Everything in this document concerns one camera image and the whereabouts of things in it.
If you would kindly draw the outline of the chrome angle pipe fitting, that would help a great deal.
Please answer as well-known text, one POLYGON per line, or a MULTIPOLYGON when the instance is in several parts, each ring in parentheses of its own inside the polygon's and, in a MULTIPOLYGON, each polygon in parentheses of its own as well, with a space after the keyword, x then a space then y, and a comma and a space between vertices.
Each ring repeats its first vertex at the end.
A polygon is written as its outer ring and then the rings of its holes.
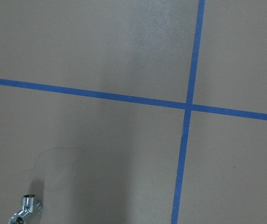
POLYGON ((31 220, 43 212, 43 205, 34 194, 24 195, 21 198, 20 211, 13 214, 8 224, 29 224, 31 220))

